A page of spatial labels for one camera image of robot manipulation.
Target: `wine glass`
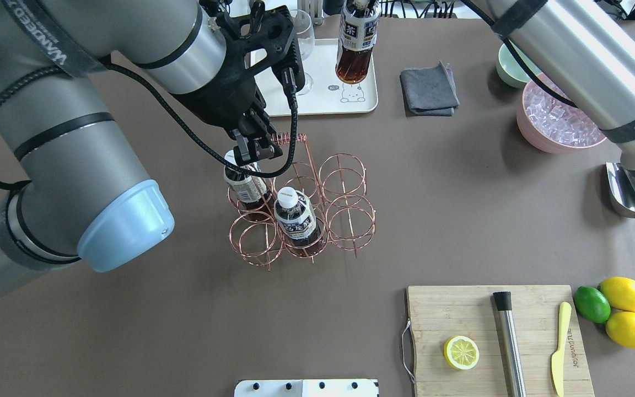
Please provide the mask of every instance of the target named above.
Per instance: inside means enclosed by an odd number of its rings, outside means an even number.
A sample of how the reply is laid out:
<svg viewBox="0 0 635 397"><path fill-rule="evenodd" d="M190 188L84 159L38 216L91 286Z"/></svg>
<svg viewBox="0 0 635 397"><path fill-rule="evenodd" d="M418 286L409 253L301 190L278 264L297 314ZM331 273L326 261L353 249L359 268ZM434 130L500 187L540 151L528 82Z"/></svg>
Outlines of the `wine glass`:
<svg viewBox="0 0 635 397"><path fill-rule="evenodd" d="M303 60L303 68L305 68L305 60L307 60L310 53L315 48L315 30L313 30L313 20L310 18L310 14L304 10L292 10L290 17L293 20L295 26L295 35L298 38L298 47L300 48L300 59ZM305 74L305 85L302 90L298 91L296 95L305 95L310 92L313 87L313 78Z"/></svg>

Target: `yellow knife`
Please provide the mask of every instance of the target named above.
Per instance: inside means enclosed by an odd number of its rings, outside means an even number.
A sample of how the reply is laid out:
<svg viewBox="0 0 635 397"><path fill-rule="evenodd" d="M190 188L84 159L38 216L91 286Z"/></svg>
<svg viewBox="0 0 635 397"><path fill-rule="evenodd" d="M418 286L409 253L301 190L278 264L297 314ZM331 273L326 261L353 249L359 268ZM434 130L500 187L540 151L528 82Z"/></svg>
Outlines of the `yellow knife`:
<svg viewBox="0 0 635 397"><path fill-rule="evenodd" d="M571 314L572 307L570 304L562 302L557 316L557 350L550 356L552 384L555 386L555 393L560 397L565 395L565 391L562 388L562 367L565 363L565 337L567 336L567 329L570 327Z"/></svg>

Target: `green bowl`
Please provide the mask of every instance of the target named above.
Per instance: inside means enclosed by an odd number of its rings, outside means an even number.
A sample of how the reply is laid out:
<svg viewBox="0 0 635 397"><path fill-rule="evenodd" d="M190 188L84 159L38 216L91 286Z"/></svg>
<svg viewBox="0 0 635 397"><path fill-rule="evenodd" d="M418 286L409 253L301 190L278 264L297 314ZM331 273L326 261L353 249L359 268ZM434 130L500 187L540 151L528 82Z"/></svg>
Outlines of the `green bowl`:
<svg viewBox="0 0 635 397"><path fill-rule="evenodd" d="M537 68L537 66L520 50L519 55L521 55L521 59L524 60L524 63L526 63L529 68L531 68L534 74L540 73L540 69ZM504 80L504 83L507 83L514 88L523 88L526 86L527 82L531 81L529 75L527 75L521 66L519 66L518 62L514 59L514 56L511 55L511 52L509 52L509 49L506 48L505 45L501 45L501 47L499 47L499 61L496 63L496 71L499 74L499 77Z"/></svg>

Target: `lemon slice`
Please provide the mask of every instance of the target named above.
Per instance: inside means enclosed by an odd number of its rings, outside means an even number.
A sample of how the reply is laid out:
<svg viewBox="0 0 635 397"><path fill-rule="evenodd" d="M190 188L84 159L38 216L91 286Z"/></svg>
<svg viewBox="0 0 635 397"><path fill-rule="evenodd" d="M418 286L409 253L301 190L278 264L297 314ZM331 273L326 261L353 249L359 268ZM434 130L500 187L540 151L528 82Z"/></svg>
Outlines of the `lemon slice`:
<svg viewBox="0 0 635 397"><path fill-rule="evenodd" d="M479 362L479 349L469 337L453 336L445 343L445 361L456 369L471 369Z"/></svg>

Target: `bowl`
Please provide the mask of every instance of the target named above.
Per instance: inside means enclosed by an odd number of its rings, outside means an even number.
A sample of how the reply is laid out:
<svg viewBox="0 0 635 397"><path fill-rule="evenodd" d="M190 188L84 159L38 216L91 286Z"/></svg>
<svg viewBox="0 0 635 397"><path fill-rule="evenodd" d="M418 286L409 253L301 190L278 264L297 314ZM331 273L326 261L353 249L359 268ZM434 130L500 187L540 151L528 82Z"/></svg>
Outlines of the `bowl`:
<svg viewBox="0 0 635 397"><path fill-rule="evenodd" d="M556 93L564 95L546 75L537 76ZM516 122L531 145L553 154L574 153L607 140L583 111L556 100L534 81L524 87Z"/></svg>
<svg viewBox="0 0 635 397"><path fill-rule="evenodd" d="M519 55L521 55L521 59L524 60L524 63L531 68L532 72L536 74L540 73L540 69L520 50ZM499 47L499 61L496 63L496 71L499 77L504 80L504 83L514 88L523 88L527 82L531 81L529 75L519 66L519 63L516 62L514 56L511 55L509 49L506 48L506 45Z"/></svg>

